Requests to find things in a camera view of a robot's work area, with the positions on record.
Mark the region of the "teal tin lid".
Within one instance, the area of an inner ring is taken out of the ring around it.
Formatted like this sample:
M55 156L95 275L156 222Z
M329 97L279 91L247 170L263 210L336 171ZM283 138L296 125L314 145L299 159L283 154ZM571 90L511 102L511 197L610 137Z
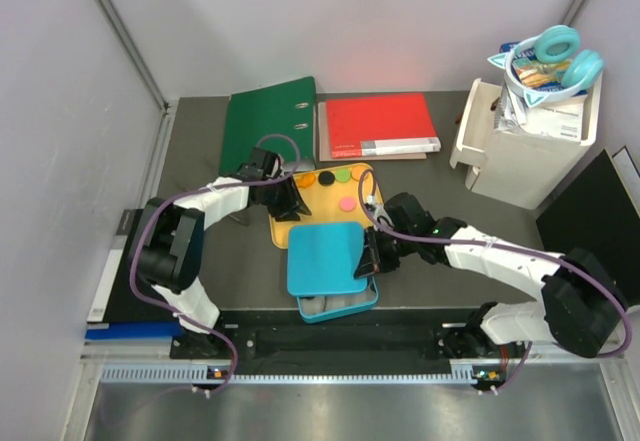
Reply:
M296 226L289 232L286 283L294 297L353 295L363 292L365 278L354 272L364 247L357 222Z

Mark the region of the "yellow plastic tray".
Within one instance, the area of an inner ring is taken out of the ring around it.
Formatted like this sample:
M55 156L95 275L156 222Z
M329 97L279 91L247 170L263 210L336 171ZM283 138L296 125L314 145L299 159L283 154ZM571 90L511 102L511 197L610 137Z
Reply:
M371 226L359 204L360 178L368 169L372 169L369 164L354 163L295 174L293 180L311 214L302 214L298 221L276 221L270 216L273 244L287 249L289 232L297 226L340 222Z

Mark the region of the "metal kitchen tongs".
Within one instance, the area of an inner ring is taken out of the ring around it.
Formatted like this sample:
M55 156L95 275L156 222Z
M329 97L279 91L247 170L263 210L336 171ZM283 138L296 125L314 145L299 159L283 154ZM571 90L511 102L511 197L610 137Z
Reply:
M241 226L250 224L249 187L237 174L218 176L206 184L203 207L205 212L204 227L230 218Z

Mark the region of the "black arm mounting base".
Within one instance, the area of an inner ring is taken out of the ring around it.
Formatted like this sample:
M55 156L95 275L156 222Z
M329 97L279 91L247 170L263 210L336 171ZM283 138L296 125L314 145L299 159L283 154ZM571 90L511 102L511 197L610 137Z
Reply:
M295 309L225 310L218 325L241 360L281 352L414 351L426 359L510 359L525 344L505 348L463 347L462 330L473 309L374 308L355 315L309 324Z

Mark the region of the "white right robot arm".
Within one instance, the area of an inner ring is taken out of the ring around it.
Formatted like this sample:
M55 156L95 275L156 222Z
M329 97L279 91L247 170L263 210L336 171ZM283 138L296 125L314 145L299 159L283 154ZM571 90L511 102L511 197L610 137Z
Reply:
M474 272L529 296L520 304L488 302L467 321L469 349L487 357L516 342L554 343L583 358L606 356L603 346L627 325L628 303L590 252L567 254L524 248L490 236L462 220L434 219L409 193L386 203L373 195L360 205L372 222L364 234L355 277L391 272L403 257Z

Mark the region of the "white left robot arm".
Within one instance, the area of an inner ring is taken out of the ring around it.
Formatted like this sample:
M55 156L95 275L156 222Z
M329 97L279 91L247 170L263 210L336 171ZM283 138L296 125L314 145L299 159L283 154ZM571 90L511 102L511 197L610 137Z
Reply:
M267 208L277 222L312 214L282 157L254 147L248 160L229 177L169 199L149 200L132 237L129 283L139 299L169 310L205 357L226 348L227 335L216 327L219 308L199 278L205 232L213 224L251 205Z

